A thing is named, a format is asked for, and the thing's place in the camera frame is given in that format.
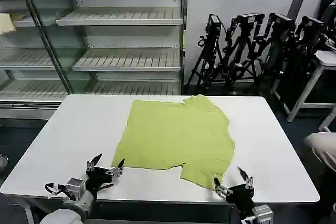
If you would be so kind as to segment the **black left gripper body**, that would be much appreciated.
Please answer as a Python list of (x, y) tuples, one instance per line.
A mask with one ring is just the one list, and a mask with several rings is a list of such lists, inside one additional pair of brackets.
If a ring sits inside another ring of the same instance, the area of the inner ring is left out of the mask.
[(86, 171), (86, 190), (100, 191), (114, 186), (115, 181), (120, 177), (111, 177), (106, 174), (109, 169), (96, 167), (94, 170)]

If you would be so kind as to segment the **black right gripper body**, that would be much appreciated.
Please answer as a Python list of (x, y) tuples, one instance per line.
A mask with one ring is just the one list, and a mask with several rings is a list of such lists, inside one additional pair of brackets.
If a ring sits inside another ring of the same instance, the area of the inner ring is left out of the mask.
[(254, 208), (255, 190), (253, 187), (241, 184), (231, 187), (229, 190), (230, 193), (225, 197), (228, 203), (234, 204), (238, 210), (252, 210)]

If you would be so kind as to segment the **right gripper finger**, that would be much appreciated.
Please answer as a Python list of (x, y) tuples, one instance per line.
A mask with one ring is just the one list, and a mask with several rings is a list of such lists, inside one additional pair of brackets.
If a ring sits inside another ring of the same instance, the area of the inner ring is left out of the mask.
[(240, 167), (238, 167), (238, 170), (239, 170), (241, 177), (245, 181), (245, 188), (253, 189), (254, 178), (252, 176), (248, 176), (248, 174)]
[(224, 186), (221, 185), (220, 181), (218, 178), (214, 178), (214, 183), (215, 183), (215, 192), (220, 196), (220, 197), (227, 197), (232, 194), (232, 191)]

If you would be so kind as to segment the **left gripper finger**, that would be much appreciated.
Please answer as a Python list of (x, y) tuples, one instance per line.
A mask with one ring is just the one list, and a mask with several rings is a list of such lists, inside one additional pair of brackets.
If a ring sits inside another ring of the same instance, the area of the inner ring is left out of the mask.
[(97, 165), (98, 161), (100, 161), (100, 158), (102, 156), (102, 153), (95, 156), (91, 161), (87, 161), (87, 171), (94, 170), (95, 166)]
[(111, 177), (119, 177), (122, 175), (123, 172), (123, 165), (124, 165), (125, 158), (121, 160), (121, 162), (117, 165), (117, 167), (114, 167), (110, 170), (106, 171), (106, 174)]

